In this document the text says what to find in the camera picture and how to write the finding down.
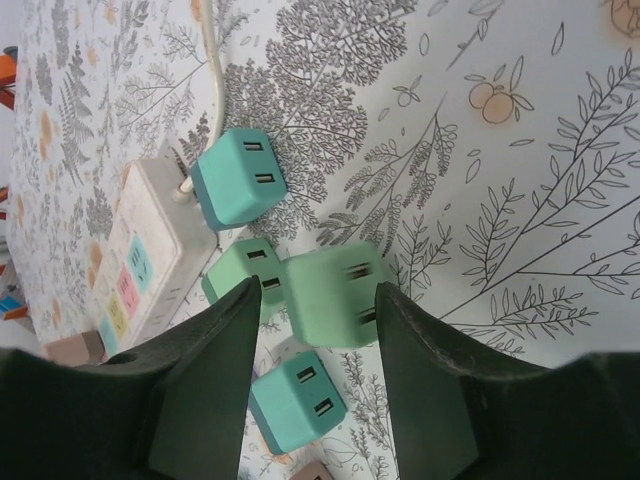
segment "teal usb charger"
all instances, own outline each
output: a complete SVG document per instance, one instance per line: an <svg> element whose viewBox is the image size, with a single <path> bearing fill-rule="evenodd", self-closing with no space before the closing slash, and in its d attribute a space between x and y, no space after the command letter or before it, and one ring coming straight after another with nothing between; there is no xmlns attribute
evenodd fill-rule
<svg viewBox="0 0 640 480"><path fill-rule="evenodd" d="M251 385L249 409L275 455L326 435L347 413L313 351L301 353L258 378Z"/></svg>
<svg viewBox="0 0 640 480"><path fill-rule="evenodd" d="M385 281L370 243L324 248L283 266L283 294L294 336L314 347L359 348L378 338L375 295Z"/></svg>
<svg viewBox="0 0 640 480"><path fill-rule="evenodd" d="M202 277L202 290L210 304L245 278L257 275L262 285L260 318L266 322L284 307L282 265L269 242L252 238L235 242Z"/></svg>
<svg viewBox="0 0 640 480"><path fill-rule="evenodd" d="M209 228L244 226L287 193L267 135L232 128L204 152L189 172Z"/></svg>

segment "white power strip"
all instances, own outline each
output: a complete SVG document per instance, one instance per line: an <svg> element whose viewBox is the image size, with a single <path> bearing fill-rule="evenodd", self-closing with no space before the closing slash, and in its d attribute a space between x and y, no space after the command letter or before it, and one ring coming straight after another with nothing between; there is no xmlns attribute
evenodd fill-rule
<svg viewBox="0 0 640 480"><path fill-rule="evenodd" d="M171 198L182 180L169 158L131 165L89 303L109 356L167 328L218 246L195 197Z"/></svg>

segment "beige object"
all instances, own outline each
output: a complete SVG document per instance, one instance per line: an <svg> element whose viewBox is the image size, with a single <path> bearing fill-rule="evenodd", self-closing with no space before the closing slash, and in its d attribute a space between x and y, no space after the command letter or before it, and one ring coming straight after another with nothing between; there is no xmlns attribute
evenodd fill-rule
<svg viewBox="0 0 640 480"><path fill-rule="evenodd" d="M291 480L333 480L322 462L313 462L296 473Z"/></svg>
<svg viewBox="0 0 640 480"><path fill-rule="evenodd" d="M77 367L98 363L104 357L104 345L96 330L63 338L44 346L45 356L52 362Z"/></svg>

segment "power cord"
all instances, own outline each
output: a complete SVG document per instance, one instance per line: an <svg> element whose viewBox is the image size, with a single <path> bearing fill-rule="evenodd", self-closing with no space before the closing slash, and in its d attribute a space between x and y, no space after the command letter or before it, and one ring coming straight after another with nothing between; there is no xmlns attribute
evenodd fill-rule
<svg viewBox="0 0 640 480"><path fill-rule="evenodd" d="M224 94L224 73L220 64L220 55L218 46L216 45L215 31L213 29L213 5L212 0L200 0L200 8L202 11L202 36L204 37L204 47L207 52L209 66L213 73L216 84L216 119L213 124L213 133L209 137L207 149L210 148L222 134L224 126L224 110L225 110L225 94ZM178 188L173 191L173 199L178 203L187 203L193 192L193 180L187 177Z"/></svg>

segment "table surface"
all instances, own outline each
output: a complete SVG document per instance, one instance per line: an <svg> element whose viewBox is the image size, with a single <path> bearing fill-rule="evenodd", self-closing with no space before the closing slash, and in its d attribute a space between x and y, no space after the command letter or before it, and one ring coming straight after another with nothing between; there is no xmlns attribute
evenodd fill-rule
<svg viewBox="0 0 640 480"><path fill-rule="evenodd" d="M84 328L131 160L193 163L215 118L198 1L29 0L8 240L41 341ZM282 257L359 239L423 308L554 366L640 346L639 9L633 2L215 0L227 127L265 130L290 193L248 228ZM199 286L176 315L205 306ZM305 347L286 314L259 373ZM320 459L396 478L377 344L318 349L349 406L280 457L250 414L242 478Z"/></svg>

